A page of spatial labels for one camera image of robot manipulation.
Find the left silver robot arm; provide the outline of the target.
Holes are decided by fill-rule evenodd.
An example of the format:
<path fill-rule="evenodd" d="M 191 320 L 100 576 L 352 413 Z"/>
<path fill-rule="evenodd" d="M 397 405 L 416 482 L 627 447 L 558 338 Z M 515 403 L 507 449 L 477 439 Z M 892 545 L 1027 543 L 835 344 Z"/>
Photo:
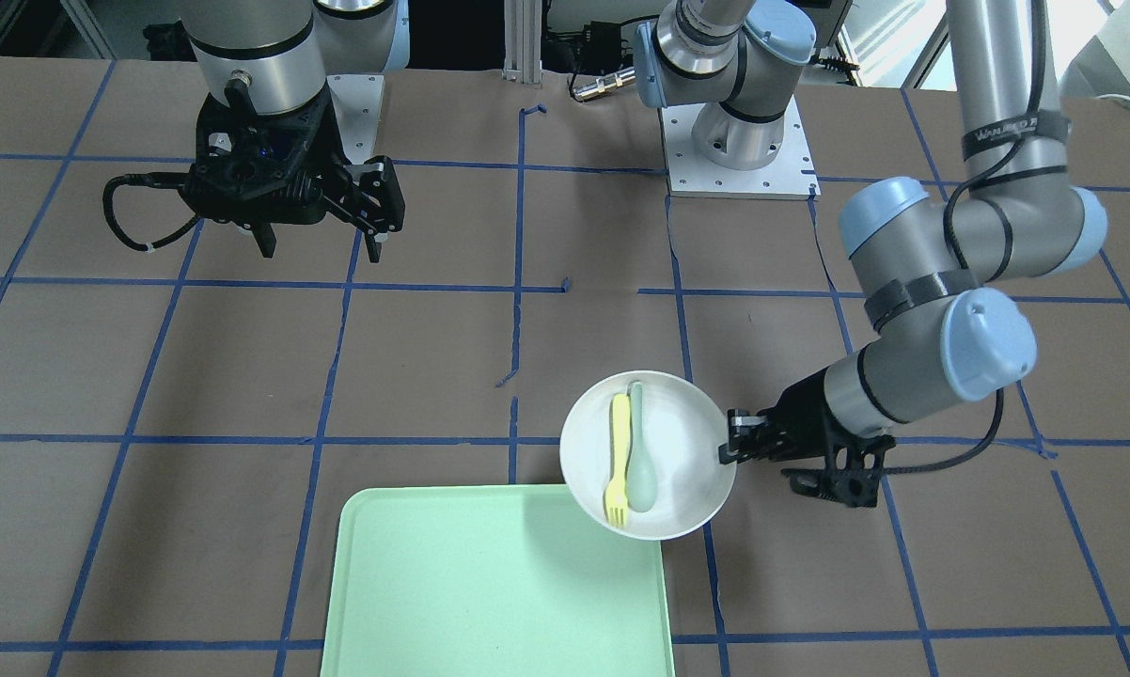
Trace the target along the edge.
<path fill-rule="evenodd" d="M 878 338 L 767 410 L 729 410 L 720 465 L 817 458 L 817 468 L 784 468 L 794 493 L 873 507 L 893 428 L 992 398 L 977 445 L 907 472 L 977 457 L 996 440 L 1005 389 L 1037 361 L 1028 318 L 994 283 L 1064 274 L 1104 244 L 1106 210 L 1068 176 L 1071 121 L 1052 73 L 1048 5 L 950 1 L 947 21 L 967 179 L 945 201 L 912 177 L 849 198 L 841 244 Z M 762 168 L 814 52 L 810 17 L 788 1 L 671 1 L 636 27 L 638 98 L 658 110 L 698 104 L 692 137 L 703 157 Z"/>

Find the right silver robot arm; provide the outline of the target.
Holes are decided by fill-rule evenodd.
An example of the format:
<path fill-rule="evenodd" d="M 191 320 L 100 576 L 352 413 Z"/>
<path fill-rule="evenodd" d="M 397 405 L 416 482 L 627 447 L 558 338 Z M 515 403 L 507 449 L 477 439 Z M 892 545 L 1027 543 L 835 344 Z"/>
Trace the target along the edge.
<path fill-rule="evenodd" d="M 371 262 L 402 229 L 392 159 L 376 151 L 385 73 L 409 63 L 406 1 L 185 1 L 180 21 L 209 90 L 180 196 L 250 232 L 325 217 L 362 232 Z"/>

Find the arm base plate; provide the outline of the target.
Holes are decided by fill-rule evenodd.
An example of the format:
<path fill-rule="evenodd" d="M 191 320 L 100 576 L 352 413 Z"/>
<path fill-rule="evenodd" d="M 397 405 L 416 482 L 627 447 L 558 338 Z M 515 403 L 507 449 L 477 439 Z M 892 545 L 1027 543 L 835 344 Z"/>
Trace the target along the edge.
<path fill-rule="evenodd" d="M 375 155 L 385 78 L 381 73 L 330 73 L 327 83 L 347 163 L 364 165 Z"/>
<path fill-rule="evenodd" d="M 664 107 L 659 116 L 673 197 L 806 200 L 822 194 L 796 98 L 764 130 L 727 118 L 718 103 Z"/>

